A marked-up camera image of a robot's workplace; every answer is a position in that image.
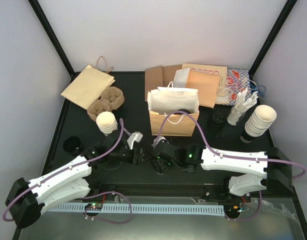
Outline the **blue checkered paper bag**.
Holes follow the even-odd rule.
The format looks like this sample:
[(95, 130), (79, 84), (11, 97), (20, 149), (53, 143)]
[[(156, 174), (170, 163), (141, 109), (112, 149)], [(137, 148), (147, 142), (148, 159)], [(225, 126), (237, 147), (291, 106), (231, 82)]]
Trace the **blue checkered paper bag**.
[(226, 79), (228, 93), (225, 100), (228, 103), (224, 105), (233, 106), (236, 103), (238, 93), (243, 92), (245, 89), (247, 89), (246, 99), (250, 98), (254, 92), (257, 92), (262, 97), (265, 95), (266, 88), (251, 80), (247, 69), (228, 68)]

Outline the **beige bag with red circles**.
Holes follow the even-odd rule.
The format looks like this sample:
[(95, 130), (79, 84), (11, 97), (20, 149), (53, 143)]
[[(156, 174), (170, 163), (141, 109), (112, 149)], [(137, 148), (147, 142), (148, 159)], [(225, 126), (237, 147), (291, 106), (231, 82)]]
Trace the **beige bag with red circles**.
[(226, 66), (206, 65), (206, 64), (192, 64), (183, 63), (182, 68), (189, 68), (191, 71), (206, 73), (215, 76), (226, 76), (228, 68)]

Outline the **black frame post right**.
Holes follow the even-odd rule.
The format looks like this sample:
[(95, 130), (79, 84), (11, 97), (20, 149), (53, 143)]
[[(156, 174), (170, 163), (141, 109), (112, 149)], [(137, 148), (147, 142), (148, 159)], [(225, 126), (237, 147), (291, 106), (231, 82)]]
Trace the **black frame post right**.
[(258, 68), (260, 67), (262, 61), (264, 60), (266, 54), (268, 53), (270, 47), (274, 43), (276, 37), (278, 36), (280, 30), (282, 29), (284, 23), (288, 19), (290, 13), (292, 12), (294, 6), (296, 5), (297, 0), (287, 0), (279, 13), (273, 27), (271, 28), (268, 36), (266, 37), (260, 51), (258, 52), (250, 70), (248, 71), (249, 77), (252, 79)]

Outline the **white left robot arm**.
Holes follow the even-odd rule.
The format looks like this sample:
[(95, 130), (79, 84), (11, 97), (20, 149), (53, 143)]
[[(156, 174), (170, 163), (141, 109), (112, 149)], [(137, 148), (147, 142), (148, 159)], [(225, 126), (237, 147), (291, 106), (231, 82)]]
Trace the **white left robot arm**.
[(140, 156), (134, 146), (142, 138), (143, 134), (138, 131), (115, 130), (103, 142), (82, 151), (69, 163), (29, 181), (17, 179), (5, 200), (3, 220), (24, 229), (57, 205), (85, 197), (97, 199), (101, 187), (87, 182), (86, 177), (107, 160), (137, 164)]

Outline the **stack of black cup lids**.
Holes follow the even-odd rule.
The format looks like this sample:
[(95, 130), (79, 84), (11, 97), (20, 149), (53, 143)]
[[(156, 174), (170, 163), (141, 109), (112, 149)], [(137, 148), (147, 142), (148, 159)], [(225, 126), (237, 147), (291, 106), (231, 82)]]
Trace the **stack of black cup lids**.
[(208, 128), (213, 131), (220, 131), (224, 128), (227, 118), (222, 112), (213, 112), (208, 119)]

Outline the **brown kraft paper bag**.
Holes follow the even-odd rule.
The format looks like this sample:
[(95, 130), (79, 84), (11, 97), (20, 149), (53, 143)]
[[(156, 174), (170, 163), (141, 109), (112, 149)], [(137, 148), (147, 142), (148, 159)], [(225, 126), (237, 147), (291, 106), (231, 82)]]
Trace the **brown kraft paper bag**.
[(148, 92), (158, 87), (166, 87), (175, 77), (176, 71), (182, 68), (181, 64), (169, 66), (156, 66), (145, 70), (145, 93), (144, 100), (147, 101)]

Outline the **stack of pulp cup carriers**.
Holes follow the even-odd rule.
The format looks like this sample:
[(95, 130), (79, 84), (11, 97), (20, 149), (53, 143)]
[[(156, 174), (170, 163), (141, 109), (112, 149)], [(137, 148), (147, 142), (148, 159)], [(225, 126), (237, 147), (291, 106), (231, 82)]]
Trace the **stack of pulp cup carriers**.
[(110, 86), (87, 109), (87, 114), (95, 122), (98, 115), (103, 112), (112, 112), (123, 105), (125, 101), (122, 90)]

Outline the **orange paper bag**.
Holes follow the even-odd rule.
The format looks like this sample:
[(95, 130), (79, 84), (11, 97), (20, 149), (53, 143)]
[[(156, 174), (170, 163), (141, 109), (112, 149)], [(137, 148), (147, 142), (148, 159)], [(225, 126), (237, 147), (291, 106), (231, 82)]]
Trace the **orange paper bag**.
[[(193, 120), (199, 117), (198, 90), (174, 87), (158, 87), (147, 93), (151, 134), (153, 136), (190, 137), (196, 127)], [(178, 111), (186, 109), (191, 114)]]
[(220, 79), (221, 77), (217, 75), (191, 70), (188, 75), (186, 87), (198, 90), (200, 106), (214, 108)]

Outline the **black frame post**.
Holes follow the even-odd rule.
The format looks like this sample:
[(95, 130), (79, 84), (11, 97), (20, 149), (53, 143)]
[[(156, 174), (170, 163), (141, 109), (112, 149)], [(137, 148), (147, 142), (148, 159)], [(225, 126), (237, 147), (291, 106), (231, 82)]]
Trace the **black frame post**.
[(51, 44), (53, 45), (56, 53), (58, 54), (62, 64), (64, 65), (66, 71), (68, 72), (69, 76), (72, 77), (76, 72), (74, 71), (60, 41), (54, 29), (52, 28), (43, 8), (41, 7), (38, 0), (28, 0), (32, 10), (34, 11), (36, 17), (38, 18), (41, 26), (43, 27), (45, 33), (47, 34)]
[(270, 47), (274, 43), (276, 37), (278, 36), (280, 30), (282, 29), (284, 23), (288, 19), (290, 13), (292, 12), (294, 6), (296, 5), (297, 0), (287, 0), (279, 13), (273, 27), (271, 28), (268, 36), (266, 37), (260, 51), (258, 52), (250, 70), (248, 71), (249, 77), (252, 79), (258, 68), (260, 67), (262, 61), (264, 60), (266, 54), (268, 53)]

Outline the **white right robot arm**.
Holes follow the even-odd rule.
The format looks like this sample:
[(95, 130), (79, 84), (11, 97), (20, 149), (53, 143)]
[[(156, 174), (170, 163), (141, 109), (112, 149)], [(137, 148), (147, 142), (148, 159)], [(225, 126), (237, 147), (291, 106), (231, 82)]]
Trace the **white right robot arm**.
[(194, 173), (198, 166), (205, 171), (240, 173), (230, 177), (220, 190), (227, 202), (262, 190), (282, 195), (293, 192), (290, 162), (270, 161), (265, 151), (225, 151), (196, 144), (181, 148), (161, 141), (153, 148), (152, 155), (167, 166), (187, 173)]

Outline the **stack of white paper cups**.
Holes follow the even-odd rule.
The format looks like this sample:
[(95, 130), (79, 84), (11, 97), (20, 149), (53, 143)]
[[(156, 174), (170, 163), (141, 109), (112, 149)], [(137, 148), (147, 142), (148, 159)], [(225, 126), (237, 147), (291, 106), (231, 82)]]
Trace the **stack of white paper cups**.
[(105, 135), (108, 136), (113, 131), (118, 129), (118, 123), (115, 115), (110, 111), (104, 111), (100, 113), (96, 118), (96, 124), (99, 130)]

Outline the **white paper bag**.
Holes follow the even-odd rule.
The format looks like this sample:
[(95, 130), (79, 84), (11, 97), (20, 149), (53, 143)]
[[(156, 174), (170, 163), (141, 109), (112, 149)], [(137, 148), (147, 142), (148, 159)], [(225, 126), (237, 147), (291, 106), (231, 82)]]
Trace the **white paper bag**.
[(190, 68), (178, 69), (173, 78), (173, 86), (175, 88), (185, 88), (189, 77)]

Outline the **black frame post left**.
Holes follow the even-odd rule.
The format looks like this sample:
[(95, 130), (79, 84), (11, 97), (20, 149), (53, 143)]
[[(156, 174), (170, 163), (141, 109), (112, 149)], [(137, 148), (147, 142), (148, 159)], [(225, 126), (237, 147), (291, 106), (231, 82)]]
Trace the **black frame post left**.
[(45, 33), (47, 34), (51, 44), (53, 45), (56, 53), (58, 54), (62, 64), (64, 65), (66, 71), (68, 72), (69, 76), (72, 77), (76, 72), (74, 71), (60, 41), (54, 29), (52, 28), (43, 8), (41, 7), (38, 0), (28, 0), (32, 10), (34, 11), (36, 17), (38, 18), (41, 26), (43, 27)]

